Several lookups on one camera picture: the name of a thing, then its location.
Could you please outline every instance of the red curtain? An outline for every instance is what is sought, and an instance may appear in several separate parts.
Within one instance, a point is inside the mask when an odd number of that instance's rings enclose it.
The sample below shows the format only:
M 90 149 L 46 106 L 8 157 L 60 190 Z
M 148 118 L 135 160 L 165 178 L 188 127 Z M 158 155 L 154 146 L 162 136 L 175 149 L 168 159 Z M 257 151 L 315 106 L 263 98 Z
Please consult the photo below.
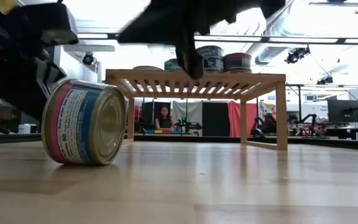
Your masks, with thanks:
M 240 130 L 240 104 L 230 101 L 227 104 L 229 108 L 229 121 L 230 121 L 230 137 L 239 138 L 241 136 Z M 247 104 L 247 132 L 251 132 L 252 125 L 256 117 L 257 107 L 256 103 Z

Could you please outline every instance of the can lid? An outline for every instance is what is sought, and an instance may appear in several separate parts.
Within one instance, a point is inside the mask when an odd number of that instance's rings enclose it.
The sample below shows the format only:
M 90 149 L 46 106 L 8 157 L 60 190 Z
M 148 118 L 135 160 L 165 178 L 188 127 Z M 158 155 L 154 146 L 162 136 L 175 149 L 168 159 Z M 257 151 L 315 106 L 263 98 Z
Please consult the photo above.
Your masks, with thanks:
M 99 106 L 94 113 L 93 145 L 94 155 L 102 164 L 110 163 L 118 153 L 124 139 L 126 108 L 122 93 L 115 87 L 105 89 L 98 99 Z

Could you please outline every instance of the white curtain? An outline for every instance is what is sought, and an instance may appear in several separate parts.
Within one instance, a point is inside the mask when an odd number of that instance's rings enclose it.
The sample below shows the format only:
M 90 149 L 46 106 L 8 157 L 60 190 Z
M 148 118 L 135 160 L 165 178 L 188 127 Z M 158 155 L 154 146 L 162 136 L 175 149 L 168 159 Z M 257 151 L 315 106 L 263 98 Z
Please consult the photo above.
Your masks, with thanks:
M 186 103 L 179 103 L 174 101 L 172 104 L 171 115 L 173 122 L 178 122 L 179 119 L 186 117 Z M 187 104 L 187 121 L 199 123 L 203 125 L 203 102 L 188 103 Z M 200 136 L 203 135 L 203 130 L 197 131 Z

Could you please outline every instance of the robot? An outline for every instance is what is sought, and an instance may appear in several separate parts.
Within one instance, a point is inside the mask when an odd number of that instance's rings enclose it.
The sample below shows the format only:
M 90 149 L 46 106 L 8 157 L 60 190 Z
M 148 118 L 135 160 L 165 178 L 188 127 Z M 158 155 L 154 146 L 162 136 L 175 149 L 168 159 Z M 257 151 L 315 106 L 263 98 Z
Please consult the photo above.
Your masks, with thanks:
M 177 49 L 180 66 L 192 79 L 203 76 L 194 34 L 209 33 L 219 21 L 260 7 L 266 18 L 285 0 L 151 0 L 146 10 L 118 37 L 120 43 L 169 44 Z M 66 77 L 48 61 L 47 47 L 78 43 L 75 20 L 62 3 L 15 6 L 0 1 L 0 98 L 37 120 L 53 88 Z

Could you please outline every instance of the security camera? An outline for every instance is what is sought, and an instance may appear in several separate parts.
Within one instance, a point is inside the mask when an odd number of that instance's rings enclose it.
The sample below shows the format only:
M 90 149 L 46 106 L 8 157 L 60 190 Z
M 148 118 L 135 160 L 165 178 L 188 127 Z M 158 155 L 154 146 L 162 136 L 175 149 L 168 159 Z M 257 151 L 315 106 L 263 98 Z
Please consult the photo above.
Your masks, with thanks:
M 82 62 L 85 64 L 85 65 L 94 65 L 97 60 L 96 58 L 93 56 L 93 53 L 92 52 L 87 52 L 85 53 L 85 56 L 84 58 L 82 59 Z

